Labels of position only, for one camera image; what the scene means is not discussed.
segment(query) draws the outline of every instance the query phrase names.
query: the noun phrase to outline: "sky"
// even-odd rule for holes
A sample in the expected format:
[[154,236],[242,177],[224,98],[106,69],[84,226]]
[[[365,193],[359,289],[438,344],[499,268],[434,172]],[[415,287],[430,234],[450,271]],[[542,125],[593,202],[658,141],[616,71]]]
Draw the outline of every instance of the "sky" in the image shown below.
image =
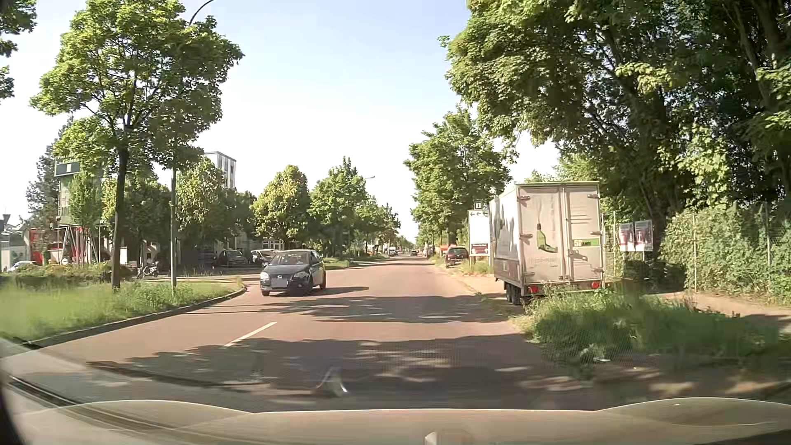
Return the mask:
[[[191,16],[205,0],[183,1]],[[28,105],[54,64],[60,34],[85,0],[39,0],[38,25],[12,36],[19,51],[10,65],[15,96],[0,101],[0,210],[27,216],[25,189],[36,160],[66,116],[48,117]],[[414,239],[414,184],[403,161],[421,131],[453,110],[449,68],[438,36],[455,36],[469,17],[464,0],[215,0],[200,12],[245,57],[222,86],[223,118],[197,145],[237,160],[237,188],[260,194],[288,164],[313,186],[342,157],[367,181],[380,204],[399,213],[401,234]],[[557,150],[523,137],[511,165],[514,180],[533,169],[552,171]],[[166,180],[167,173],[161,174]]]

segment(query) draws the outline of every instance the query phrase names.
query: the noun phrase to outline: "poster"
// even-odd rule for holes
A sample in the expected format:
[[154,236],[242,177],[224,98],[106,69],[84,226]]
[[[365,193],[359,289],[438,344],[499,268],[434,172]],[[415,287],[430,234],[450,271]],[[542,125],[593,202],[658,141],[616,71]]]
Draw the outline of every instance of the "poster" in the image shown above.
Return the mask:
[[653,252],[653,223],[650,219],[634,222],[634,251]]
[[469,218],[470,256],[483,257],[489,255],[489,242],[491,240],[489,211],[470,210]]
[[618,226],[618,244],[621,252],[634,252],[634,223],[627,222]]

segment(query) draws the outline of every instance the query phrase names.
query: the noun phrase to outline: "trailer wheel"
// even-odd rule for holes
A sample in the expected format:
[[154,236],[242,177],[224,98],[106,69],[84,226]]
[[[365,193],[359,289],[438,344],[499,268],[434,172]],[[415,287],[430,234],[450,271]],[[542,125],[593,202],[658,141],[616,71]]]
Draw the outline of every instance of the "trailer wheel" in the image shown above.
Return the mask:
[[514,285],[511,285],[511,292],[513,296],[511,297],[511,304],[514,306],[521,306],[522,304],[522,290]]

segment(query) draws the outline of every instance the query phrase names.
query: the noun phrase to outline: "white car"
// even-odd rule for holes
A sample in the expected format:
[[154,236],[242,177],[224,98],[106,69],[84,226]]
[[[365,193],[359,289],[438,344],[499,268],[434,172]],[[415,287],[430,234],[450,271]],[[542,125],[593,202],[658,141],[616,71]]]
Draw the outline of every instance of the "white car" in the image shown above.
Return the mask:
[[36,263],[35,261],[17,261],[17,263],[15,265],[13,265],[10,268],[8,268],[8,272],[13,272],[13,271],[15,271],[15,270],[19,269],[20,267],[25,266],[27,264],[36,264],[36,265],[38,265],[38,263]]

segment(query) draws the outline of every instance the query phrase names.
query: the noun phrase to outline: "curb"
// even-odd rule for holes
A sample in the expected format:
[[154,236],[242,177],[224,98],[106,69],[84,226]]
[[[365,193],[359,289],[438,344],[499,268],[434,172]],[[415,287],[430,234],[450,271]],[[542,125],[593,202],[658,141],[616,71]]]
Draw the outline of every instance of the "curb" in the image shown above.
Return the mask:
[[40,338],[38,340],[16,341],[20,339],[13,339],[12,341],[14,341],[14,343],[17,343],[21,346],[25,346],[31,349],[46,348],[47,346],[54,346],[56,344],[66,343],[67,341],[79,340],[81,338],[91,337],[101,333],[107,333],[110,331],[114,331],[116,329],[127,328],[129,326],[141,325],[142,323],[146,323],[148,321],[159,320],[161,318],[167,318],[173,315],[184,314],[192,310],[201,309],[206,306],[211,306],[223,300],[232,299],[234,297],[242,295],[247,291],[247,285],[243,284],[242,286],[243,287],[240,290],[231,292],[230,294],[227,295],[214,297],[213,299],[208,299],[206,301],[197,302],[186,306],[179,306],[170,310],[164,310],[162,312],[140,315],[133,318],[127,318],[126,320],[111,321],[103,325],[78,329],[76,331],[69,331],[67,333],[55,334],[53,336]]

